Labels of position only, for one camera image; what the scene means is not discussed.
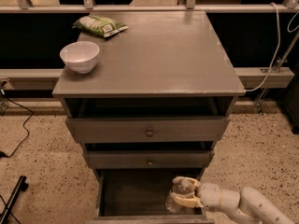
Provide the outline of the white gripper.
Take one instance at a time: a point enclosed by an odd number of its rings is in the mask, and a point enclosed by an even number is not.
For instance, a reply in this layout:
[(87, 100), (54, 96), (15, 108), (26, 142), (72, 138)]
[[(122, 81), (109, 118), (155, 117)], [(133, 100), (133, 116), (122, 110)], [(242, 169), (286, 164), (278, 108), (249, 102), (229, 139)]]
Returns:
[(198, 189), (199, 198), (194, 194), (191, 196), (180, 195), (193, 193), (199, 186), (197, 179), (185, 176), (177, 176), (172, 181), (172, 200), (188, 208), (204, 208), (210, 212), (218, 212), (221, 208), (221, 188), (213, 183), (202, 183)]

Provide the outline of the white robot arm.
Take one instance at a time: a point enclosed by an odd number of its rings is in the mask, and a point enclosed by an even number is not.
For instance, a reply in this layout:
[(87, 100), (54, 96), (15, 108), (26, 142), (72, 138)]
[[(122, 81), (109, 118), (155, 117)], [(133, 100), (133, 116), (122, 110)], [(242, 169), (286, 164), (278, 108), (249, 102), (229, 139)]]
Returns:
[(172, 183), (170, 197), (180, 206), (221, 212), (237, 224), (295, 224), (252, 187), (235, 191), (186, 176), (177, 176)]

